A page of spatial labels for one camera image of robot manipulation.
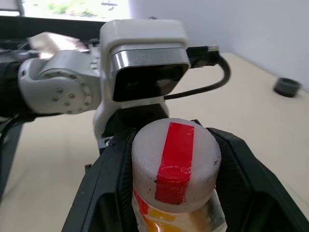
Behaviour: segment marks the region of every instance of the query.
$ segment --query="black cable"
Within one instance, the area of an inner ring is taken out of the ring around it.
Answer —
[[[7,50],[4,50],[4,51],[0,51],[0,55],[4,54],[4,53],[7,53],[7,52],[11,52],[11,51],[12,51],[12,49],[7,49]]]
[[[28,44],[29,44],[28,42],[26,42],[26,43],[21,43],[21,44],[19,44],[19,45],[17,46],[17,49],[18,49],[18,50],[22,50],[22,49],[23,49],[24,47],[26,47]]]
[[[217,88],[224,86],[230,79],[231,70],[230,70],[230,67],[229,67],[227,61],[223,57],[220,57],[218,65],[222,68],[222,70],[224,72],[224,76],[223,76],[222,80],[220,80],[217,83],[212,84],[210,86],[206,86],[206,87],[202,87],[202,88],[196,88],[196,89],[192,89],[192,90],[185,91],[185,92],[182,92],[182,93],[166,95],[166,96],[164,96],[164,100],[171,100],[171,99],[187,97],[187,96],[191,96],[191,95],[195,95],[195,94],[199,94],[199,93],[205,93],[205,92],[212,91],[214,89],[217,89]]]
[[[54,113],[54,114],[33,114],[31,117],[33,120],[36,119],[37,117],[52,117],[52,116],[57,116],[57,115],[62,115],[62,113]]]
[[[9,120],[9,122],[4,126],[3,130],[1,131],[1,136],[0,136],[0,186],[1,186],[1,181],[2,181],[2,150],[3,150],[3,142],[4,139],[7,135],[7,133],[9,132],[9,130],[17,125],[19,125],[18,122],[21,121],[20,117],[14,117],[12,119]]]

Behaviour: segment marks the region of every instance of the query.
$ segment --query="red tape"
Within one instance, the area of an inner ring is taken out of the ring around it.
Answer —
[[[155,199],[169,204],[185,202],[191,177],[194,127],[171,122],[156,180]]]
[[[139,205],[140,214],[144,217],[146,214],[148,214],[149,205],[146,202],[144,202],[142,198],[140,198],[135,189],[133,189],[133,194]]]

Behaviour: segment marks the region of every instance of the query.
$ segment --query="screw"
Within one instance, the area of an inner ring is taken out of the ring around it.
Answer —
[[[70,75],[70,78],[73,79],[73,80],[76,80],[76,76],[73,75],[73,74]]]

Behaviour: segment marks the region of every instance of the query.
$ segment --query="small black object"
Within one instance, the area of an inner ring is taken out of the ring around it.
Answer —
[[[300,89],[301,84],[288,78],[279,78],[274,91],[284,97],[293,98]]]
[[[85,172],[88,172],[89,169],[91,168],[92,164],[87,164],[85,165]]]

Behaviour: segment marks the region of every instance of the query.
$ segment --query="window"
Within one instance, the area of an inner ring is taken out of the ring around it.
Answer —
[[[25,16],[110,21],[128,17],[127,0],[22,0]]]

